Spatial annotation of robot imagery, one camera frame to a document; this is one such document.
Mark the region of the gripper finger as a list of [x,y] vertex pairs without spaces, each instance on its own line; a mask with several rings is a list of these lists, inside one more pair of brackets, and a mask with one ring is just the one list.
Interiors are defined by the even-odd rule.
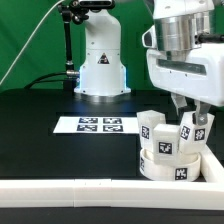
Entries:
[[187,101],[186,98],[180,94],[172,93],[171,99],[174,103],[174,106],[176,108],[176,113],[179,117],[183,116],[183,113],[187,109]]
[[211,105],[199,100],[194,101],[196,106],[195,111],[195,123],[199,126],[205,125],[208,122],[208,112]]

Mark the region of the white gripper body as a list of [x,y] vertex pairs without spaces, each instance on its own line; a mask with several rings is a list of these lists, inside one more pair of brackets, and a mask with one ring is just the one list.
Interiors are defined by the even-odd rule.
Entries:
[[224,106],[224,46],[201,46],[184,61],[167,60],[147,50],[149,77],[155,87],[210,105]]

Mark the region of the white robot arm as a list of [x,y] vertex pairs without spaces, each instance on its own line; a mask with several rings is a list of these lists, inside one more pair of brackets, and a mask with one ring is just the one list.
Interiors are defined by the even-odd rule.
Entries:
[[[172,93],[178,108],[196,102],[196,121],[224,106],[224,36],[213,32],[213,0],[144,0],[153,25],[142,36],[152,84]],[[85,24],[86,58],[76,92],[93,98],[127,93],[120,61],[121,26],[108,13],[115,0],[74,0],[73,19]]]

